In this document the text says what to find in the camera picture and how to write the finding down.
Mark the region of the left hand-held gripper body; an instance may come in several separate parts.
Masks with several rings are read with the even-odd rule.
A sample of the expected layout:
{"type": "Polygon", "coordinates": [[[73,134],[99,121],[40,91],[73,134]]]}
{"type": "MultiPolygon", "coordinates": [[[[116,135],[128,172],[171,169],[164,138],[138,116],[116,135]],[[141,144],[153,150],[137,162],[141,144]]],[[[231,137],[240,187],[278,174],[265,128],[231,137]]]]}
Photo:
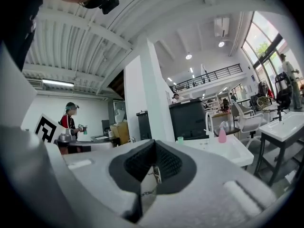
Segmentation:
{"type": "Polygon", "coordinates": [[[45,114],[42,114],[38,120],[34,133],[44,143],[54,143],[59,136],[64,133],[64,127],[56,123],[45,114]]]}

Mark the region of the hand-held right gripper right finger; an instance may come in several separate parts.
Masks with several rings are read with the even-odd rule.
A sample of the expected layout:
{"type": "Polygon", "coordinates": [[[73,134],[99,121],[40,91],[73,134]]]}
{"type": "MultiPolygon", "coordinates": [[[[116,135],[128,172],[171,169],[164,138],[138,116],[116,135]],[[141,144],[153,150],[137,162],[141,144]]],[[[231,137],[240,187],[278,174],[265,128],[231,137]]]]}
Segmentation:
{"type": "Polygon", "coordinates": [[[262,181],[226,158],[167,142],[190,156],[192,181],[175,194],[157,195],[139,221],[143,228],[234,228],[269,208],[276,195],[262,181]]]}

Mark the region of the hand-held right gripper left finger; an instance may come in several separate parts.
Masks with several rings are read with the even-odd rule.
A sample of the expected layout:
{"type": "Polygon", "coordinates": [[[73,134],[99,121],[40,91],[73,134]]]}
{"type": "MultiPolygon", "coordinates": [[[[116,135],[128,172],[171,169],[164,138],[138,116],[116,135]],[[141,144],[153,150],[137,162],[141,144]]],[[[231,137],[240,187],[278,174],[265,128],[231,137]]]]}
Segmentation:
{"type": "Polygon", "coordinates": [[[78,181],[97,200],[120,217],[128,220],[135,218],[138,221],[141,218],[138,208],[145,213],[156,199],[156,179],[152,168],[141,182],[140,198],[138,198],[136,194],[121,190],[116,185],[108,167],[114,157],[147,142],[143,140],[107,150],[64,155],[63,159],[78,181]]]}

